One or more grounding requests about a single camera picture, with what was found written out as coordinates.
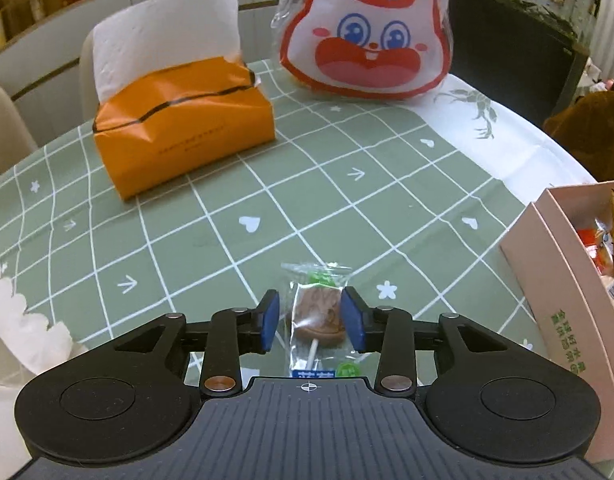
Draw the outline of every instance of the black ridged plate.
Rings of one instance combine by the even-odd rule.
[[[441,440],[406,399],[362,379],[256,378],[237,397],[206,402],[189,430],[142,460],[75,468],[40,458],[19,480],[601,480],[578,458],[495,465]]]

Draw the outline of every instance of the chair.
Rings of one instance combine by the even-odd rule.
[[[98,93],[94,77],[94,31],[85,38],[80,53],[80,102],[82,117],[85,121],[93,119],[98,113]]]
[[[37,149],[13,101],[0,88],[0,175]]]

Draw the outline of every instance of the green tablecloth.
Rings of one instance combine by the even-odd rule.
[[[91,348],[173,310],[196,321],[252,306],[284,288],[283,262],[338,262],[369,304],[424,320],[455,310],[545,353],[498,249],[523,209],[499,180],[410,110],[315,100],[252,67],[276,142],[125,203],[85,123],[0,177],[0,262],[30,311]],[[433,359],[421,354],[429,383]],[[283,374],[284,360],[277,341],[242,364]],[[362,368],[371,376],[376,362]]]

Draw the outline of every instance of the lollipop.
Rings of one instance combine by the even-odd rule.
[[[311,344],[307,370],[311,370],[318,346],[331,348],[344,342],[344,324],[340,317],[339,288],[313,283],[301,285],[293,306],[293,333]]]

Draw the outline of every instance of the lollipop stick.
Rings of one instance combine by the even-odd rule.
[[[313,362],[316,359],[317,351],[318,351],[318,340],[314,339],[311,342],[311,348],[309,348],[309,357],[307,357],[307,370],[313,369]]]

